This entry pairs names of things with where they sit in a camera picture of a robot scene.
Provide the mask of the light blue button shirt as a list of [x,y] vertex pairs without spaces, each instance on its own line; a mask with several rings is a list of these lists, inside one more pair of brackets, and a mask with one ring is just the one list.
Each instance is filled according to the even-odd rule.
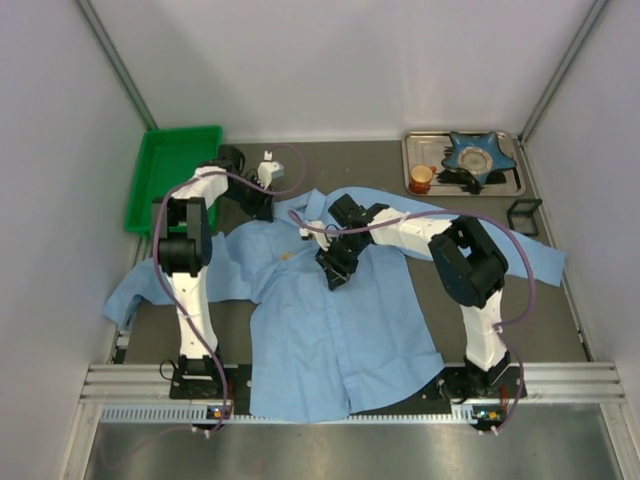
[[[385,390],[419,389],[444,366],[416,297],[405,251],[370,246],[351,280],[330,291],[315,247],[289,218],[330,223],[338,192],[276,203],[272,222],[250,221],[212,239],[212,302],[248,300],[252,386],[273,394],[283,378],[340,376],[366,403]],[[281,261],[292,252],[294,257]]]

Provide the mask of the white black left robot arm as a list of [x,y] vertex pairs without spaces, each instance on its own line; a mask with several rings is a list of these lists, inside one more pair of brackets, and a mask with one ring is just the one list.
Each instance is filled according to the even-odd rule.
[[255,220],[273,219],[272,183],[284,167],[264,152],[258,167],[244,173],[245,156],[223,146],[218,157],[197,167],[189,180],[153,201],[153,256],[176,305],[180,349],[171,379],[180,395],[219,395],[226,385],[219,368],[218,339],[210,320],[206,274],[213,244],[209,209],[221,197],[236,202]]

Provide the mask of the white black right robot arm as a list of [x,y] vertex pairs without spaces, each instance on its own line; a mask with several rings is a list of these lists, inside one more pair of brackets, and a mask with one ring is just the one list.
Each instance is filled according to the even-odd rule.
[[411,219],[386,204],[366,208],[347,194],[331,205],[329,214],[341,232],[326,233],[321,221],[311,223],[312,231],[300,231],[303,239],[319,245],[316,261],[329,289],[350,280],[359,256],[371,245],[430,256],[446,293],[461,308],[467,339],[464,367],[441,376],[439,393],[463,401],[493,391],[510,364],[510,353],[497,330],[508,262],[479,220]]

